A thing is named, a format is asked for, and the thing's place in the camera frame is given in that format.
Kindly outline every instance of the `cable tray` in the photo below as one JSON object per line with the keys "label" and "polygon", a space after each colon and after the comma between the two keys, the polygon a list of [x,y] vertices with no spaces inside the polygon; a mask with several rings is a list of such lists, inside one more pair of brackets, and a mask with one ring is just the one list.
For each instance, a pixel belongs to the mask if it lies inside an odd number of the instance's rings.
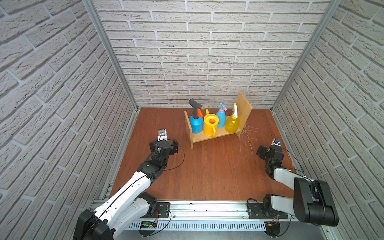
{"label": "cable tray", "polygon": [[[167,225],[169,220],[159,220],[157,228],[160,230]],[[134,221],[127,230],[140,230],[141,221]],[[153,231],[154,228],[141,230]],[[265,232],[263,221],[180,221],[171,220],[163,231],[218,231],[218,232]]]}

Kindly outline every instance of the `orange trigger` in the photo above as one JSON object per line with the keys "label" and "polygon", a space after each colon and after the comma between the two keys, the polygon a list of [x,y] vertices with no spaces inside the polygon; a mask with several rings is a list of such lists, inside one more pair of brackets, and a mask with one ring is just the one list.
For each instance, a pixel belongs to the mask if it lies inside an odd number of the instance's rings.
{"label": "orange trigger", "polygon": [[200,118],[203,117],[203,114],[201,113],[200,108],[197,109],[197,116],[200,117]]}

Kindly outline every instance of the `spray bottle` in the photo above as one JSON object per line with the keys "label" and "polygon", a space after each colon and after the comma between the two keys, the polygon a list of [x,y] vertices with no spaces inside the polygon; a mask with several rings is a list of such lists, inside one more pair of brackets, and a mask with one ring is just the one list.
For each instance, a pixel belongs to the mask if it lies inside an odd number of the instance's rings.
{"label": "spray bottle", "polygon": [[225,130],[229,133],[234,133],[239,128],[239,120],[237,119],[237,105],[233,104],[233,114],[225,123]]}
{"label": "spray bottle", "polygon": [[216,115],[218,117],[218,128],[221,128],[225,125],[225,112],[227,108],[225,107],[224,104],[220,103],[220,109],[217,111]]}
{"label": "spray bottle", "polygon": [[192,133],[199,133],[203,130],[203,114],[201,113],[201,110],[204,110],[205,107],[192,99],[189,100],[189,104],[193,108],[192,116],[189,118]]}

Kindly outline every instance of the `yellow watering can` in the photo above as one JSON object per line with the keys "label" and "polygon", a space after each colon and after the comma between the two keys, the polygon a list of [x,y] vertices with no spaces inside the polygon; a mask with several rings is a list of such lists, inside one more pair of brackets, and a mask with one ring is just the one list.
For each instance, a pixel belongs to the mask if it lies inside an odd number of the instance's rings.
{"label": "yellow watering can", "polygon": [[217,132],[218,117],[215,114],[209,113],[208,109],[205,110],[205,113],[203,132],[207,136],[215,137]]}

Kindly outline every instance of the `brown floor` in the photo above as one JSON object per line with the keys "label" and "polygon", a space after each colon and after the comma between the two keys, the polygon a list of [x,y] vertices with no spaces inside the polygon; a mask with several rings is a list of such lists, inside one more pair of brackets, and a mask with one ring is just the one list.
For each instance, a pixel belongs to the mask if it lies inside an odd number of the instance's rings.
{"label": "brown floor", "polygon": [[[256,151],[259,145],[269,147],[273,138],[281,135],[268,109],[253,109],[249,115],[247,141],[244,135],[227,135],[194,143],[191,149],[185,131],[184,110],[192,109],[142,108],[136,121],[127,151],[114,182],[112,195],[134,174],[149,154],[149,142],[160,128],[167,129],[169,139],[176,138],[185,150],[185,161],[177,169],[164,172],[147,192],[157,199],[167,200],[262,200],[265,194],[293,197],[293,191],[270,179],[265,162]],[[292,168],[284,150],[283,166]],[[168,168],[183,160],[183,150],[168,159]]]}

